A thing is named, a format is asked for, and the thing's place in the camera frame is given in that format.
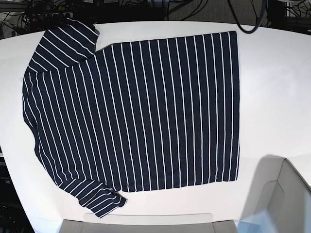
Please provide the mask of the navy white striped T-shirt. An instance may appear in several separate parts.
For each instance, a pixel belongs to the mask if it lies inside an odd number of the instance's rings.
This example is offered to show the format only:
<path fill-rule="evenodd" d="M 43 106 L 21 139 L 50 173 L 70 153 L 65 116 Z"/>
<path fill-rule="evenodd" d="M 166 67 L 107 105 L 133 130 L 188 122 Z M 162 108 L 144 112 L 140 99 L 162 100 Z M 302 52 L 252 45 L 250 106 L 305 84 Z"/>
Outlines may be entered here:
<path fill-rule="evenodd" d="M 68 19 L 23 78 L 23 117 L 53 182 L 102 218 L 141 192 L 239 173 L 235 31 L 111 44 Z"/>

